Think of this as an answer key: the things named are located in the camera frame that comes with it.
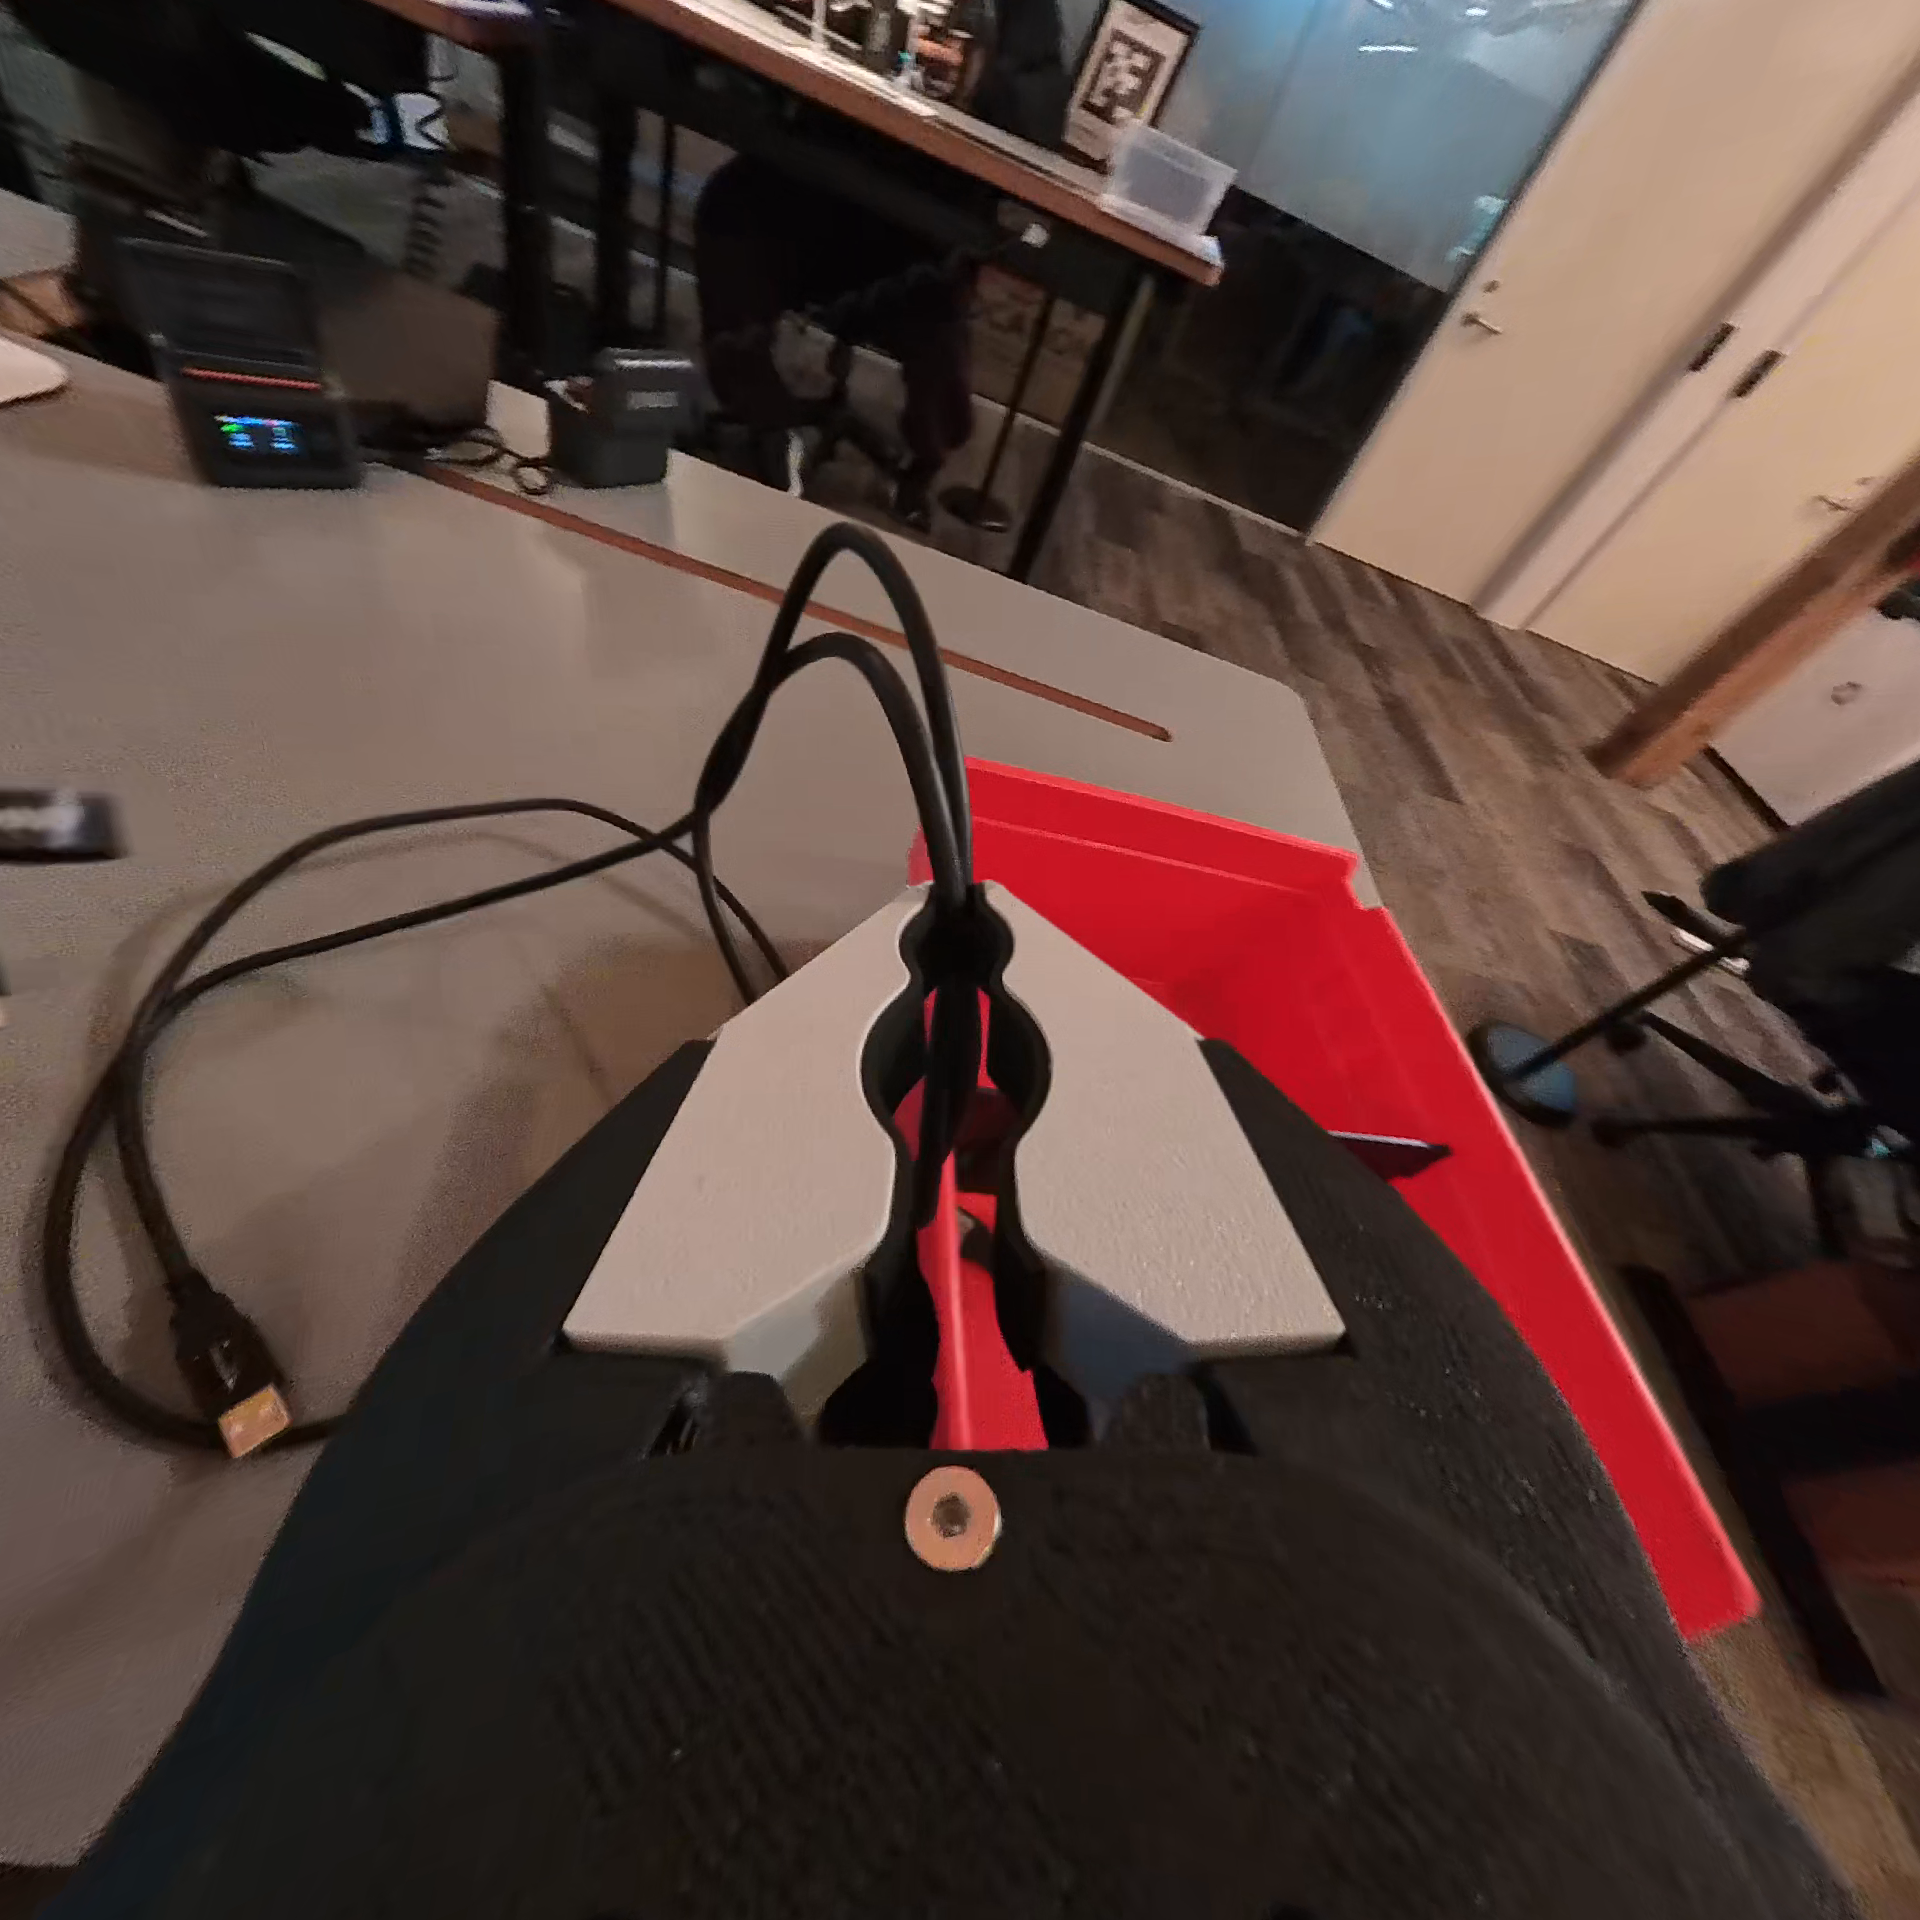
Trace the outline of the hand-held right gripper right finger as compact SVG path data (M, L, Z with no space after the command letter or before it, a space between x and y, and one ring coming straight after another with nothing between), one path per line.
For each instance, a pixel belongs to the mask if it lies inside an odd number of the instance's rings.
M1045 1281L1040 1350L1094 1429L1146 1375L1329 1354L1345 1335L1188 1021L990 881L999 987L1045 1089L1012 1220Z

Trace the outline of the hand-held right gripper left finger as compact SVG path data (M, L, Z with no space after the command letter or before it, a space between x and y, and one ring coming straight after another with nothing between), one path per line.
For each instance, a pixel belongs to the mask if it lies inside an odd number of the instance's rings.
M861 1081L908 987L905 887L724 1021L562 1332L588 1354L775 1378L812 1423L865 1357L856 1277L896 1211L896 1141Z

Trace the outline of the red plastic bin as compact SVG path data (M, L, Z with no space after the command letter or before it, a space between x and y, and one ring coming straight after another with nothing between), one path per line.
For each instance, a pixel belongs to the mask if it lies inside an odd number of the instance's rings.
M1345 1345L1218 1364L1254 1452L1324 1459L1432 1510L1486 1510L1488 1537L1566 1615L1599 1573L1617 1505L1685 1641L1759 1611L1759 1594L1658 1412L1522 1151L1472 1075L1397 923L1354 899L1358 857L1284 835L1007 766L969 769L980 871L1234 1057L1328 1134L1421 1141L1440 1158L1366 1173L1338 1213L1308 1190L1303 1237L1338 1257Z

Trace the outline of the black usb hub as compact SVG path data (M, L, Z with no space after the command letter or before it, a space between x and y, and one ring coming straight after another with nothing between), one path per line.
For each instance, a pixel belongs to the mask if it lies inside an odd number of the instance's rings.
M0 829L7 867L106 861L128 851L116 805L69 786L5 786Z

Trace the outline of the dark hanging jacket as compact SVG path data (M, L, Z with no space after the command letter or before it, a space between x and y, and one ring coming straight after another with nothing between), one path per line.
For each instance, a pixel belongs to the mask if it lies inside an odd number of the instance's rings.
M1746 981L1812 1041L1914 1023L1917 763L1718 863L1701 903L1746 938Z

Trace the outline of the small black box device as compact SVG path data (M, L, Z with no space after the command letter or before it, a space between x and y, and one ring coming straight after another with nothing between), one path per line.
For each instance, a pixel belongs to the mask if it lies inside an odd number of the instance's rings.
M544 381L546 459L578 490L657 484L701 395L701 374L681 353L605 348L585 372Z

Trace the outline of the white cabinet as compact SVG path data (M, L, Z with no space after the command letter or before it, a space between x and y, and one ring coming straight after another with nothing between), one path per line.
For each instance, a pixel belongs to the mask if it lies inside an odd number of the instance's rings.
M1914 762L1914 583L1796 665L1712 749L1790 826Z

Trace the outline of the beige door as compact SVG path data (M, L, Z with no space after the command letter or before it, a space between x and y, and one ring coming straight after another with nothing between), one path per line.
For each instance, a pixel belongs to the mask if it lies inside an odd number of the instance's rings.
M1910 95L1556 499L1478 612L1663 681L1908 467L1914 325Z
M1914 3L1636 4L1309 539L1472 601L1912 84Z

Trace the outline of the black device with display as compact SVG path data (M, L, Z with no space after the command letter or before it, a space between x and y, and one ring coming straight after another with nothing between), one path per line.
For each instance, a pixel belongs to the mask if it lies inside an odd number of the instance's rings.
M126 241L128 313L198 477L217 490L359 490L362 455L305 281L287 265Z

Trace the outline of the clear plastic container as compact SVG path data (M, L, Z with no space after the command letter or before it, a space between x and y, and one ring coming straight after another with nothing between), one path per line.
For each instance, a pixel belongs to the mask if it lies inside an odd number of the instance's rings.
M1204 233L1237 172L1158 129L1127 122L1110 146L1102 199L1170 233Z

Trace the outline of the wooden table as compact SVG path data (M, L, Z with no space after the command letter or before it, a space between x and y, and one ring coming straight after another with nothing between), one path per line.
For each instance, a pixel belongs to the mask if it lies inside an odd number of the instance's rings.
M1116 201L1087 167L929 102L838 57L754 4L380 4L492 60L501 84L497 191L506 244L505 350L516 378L559 372L552 355L549 95L556 52L583 67L594 133L589 348L630 331L638 116L705 137L910 228L949 271L993 269L1100 317L1014 532L1007 578L1031 583L1152 294L1213 289L1213 236Z

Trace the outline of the fiducial marker sign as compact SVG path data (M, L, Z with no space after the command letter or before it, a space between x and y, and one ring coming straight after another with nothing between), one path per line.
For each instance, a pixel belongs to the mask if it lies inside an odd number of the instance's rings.
M1062 151L1105 172L1118 134L1154 129L1202 25L1164 3L1100 3L1072 67Z

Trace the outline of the wooden post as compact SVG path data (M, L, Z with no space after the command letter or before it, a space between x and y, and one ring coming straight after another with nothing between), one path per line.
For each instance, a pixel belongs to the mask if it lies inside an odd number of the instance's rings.
M1665 781L1914 567L1917 462L1908 462L1593 746L1593 771L1636 788Z

